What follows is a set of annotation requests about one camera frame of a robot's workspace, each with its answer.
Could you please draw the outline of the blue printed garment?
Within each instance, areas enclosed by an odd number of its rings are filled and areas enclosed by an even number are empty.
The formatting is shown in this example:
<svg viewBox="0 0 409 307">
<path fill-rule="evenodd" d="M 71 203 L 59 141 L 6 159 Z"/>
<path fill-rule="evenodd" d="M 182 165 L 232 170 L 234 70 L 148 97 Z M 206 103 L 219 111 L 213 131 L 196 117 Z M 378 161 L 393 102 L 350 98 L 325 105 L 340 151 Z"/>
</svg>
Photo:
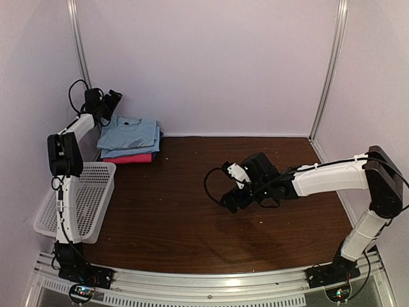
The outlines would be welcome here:
<svg viewBox="0 0 409 307">
<path fill-rule="evenodd" d="M 156 120 L 131 119 L 112 115 L 102 127 L 97 147 L 102 150 L 128 150 L 153 146 L 160 137 Z"/>
</svg>

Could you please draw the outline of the light blue shirt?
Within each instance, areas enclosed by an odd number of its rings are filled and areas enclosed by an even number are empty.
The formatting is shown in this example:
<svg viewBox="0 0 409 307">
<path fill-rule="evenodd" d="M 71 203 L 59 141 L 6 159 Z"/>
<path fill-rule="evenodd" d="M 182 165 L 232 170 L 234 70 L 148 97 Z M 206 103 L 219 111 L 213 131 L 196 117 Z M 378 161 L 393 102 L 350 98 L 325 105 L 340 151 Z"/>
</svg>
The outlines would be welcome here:
<svg viewBox="0 0 409 307">
<path fill-rule="evenodd" d="M 113 157 L 122 157 L 128 155 L 136 155 L 136 154 L 151 154 L 153 150 L 153 146 L 149 147 L 141 147 L 141 148 L 129 148 L 129 149 L 122 149 L 122 150 L 102 150 L 101 158 L 113 158 Z"/>
</svg>

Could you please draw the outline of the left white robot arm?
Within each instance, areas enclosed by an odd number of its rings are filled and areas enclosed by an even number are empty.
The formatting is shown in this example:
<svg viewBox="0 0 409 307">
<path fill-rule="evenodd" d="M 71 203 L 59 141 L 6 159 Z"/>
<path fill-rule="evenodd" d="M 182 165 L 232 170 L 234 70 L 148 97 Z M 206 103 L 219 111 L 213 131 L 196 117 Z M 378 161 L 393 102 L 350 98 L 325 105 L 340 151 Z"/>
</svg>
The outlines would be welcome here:
<svg viewBox="0 0 409 307">
<path fill-rule="evenodd" d="M 56 260 L 78 284 L 85 284 L 92 277 L 76 218 L 75 195 L 84 167 L 78 142 L 97 125 L 109 123 L 122 96 L 114 90 L 109 90 L 107 94 L 99 88 L 86 90 L 85 103 L 77 111 L 73 122 L 47 137 L 51 187 L 56 192 Z"/>
</svg>

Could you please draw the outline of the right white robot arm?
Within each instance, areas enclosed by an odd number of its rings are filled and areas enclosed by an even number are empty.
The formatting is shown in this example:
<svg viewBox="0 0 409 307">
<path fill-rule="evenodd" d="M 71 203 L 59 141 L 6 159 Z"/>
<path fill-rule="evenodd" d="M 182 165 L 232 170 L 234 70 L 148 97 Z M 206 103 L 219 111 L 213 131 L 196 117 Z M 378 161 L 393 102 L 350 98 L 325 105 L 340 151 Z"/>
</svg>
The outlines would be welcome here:
<svg viewBox="0 0 409 307">
<path fill-rule="evenodd" d="M 327 275 L 339 283 L 352 272 L 357 260 L 382 230 L 402 211 L 407 180 L 379 146 L 352 158 L 323 164 L 290 167 L 283 172 L 263 153 L 238 164 L 225 162 L 222 171 L 236 187 L 220 199 L 221 206 L 235 213 L 251 203 L 271 199 L 297 200 L 314 194 L 368 190 L 371 201 L 351 233 L 343 240 L 328 267 Z"/>
</svg>

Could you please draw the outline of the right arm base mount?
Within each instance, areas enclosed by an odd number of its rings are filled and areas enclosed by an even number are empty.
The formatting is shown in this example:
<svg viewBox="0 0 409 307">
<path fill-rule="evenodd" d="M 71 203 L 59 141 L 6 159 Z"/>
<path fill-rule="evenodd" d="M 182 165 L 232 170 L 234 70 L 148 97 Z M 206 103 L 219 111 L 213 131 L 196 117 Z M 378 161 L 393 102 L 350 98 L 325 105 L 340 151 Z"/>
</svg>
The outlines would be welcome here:
<svg viewBox="0 0 409 307">
<path fill-rule="evenodd" d="M 326 265 L 315 265 L 305 270 L 309 288 L 318 288 L 347 282 L 350 278 L 360 276 L 357 261 L 350 261 L 341 256 L 339 246 L 333 261 Z"/>
</svg>

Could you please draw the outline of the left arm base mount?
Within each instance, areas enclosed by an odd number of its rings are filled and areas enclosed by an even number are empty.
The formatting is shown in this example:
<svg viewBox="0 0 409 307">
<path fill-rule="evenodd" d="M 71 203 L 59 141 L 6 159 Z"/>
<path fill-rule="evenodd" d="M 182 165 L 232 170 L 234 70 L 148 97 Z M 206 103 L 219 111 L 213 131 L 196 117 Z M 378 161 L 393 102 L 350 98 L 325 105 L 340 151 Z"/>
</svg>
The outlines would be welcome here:
<svg viewBox="0 0 409 307">
<path fill-rule="evenodd" d="M 114 271 L 91 265 L 84 255 L 82 243 L 56 242 L 54 247 L 60 278 L 89 287 L 110 289 Z"/>
</svg>

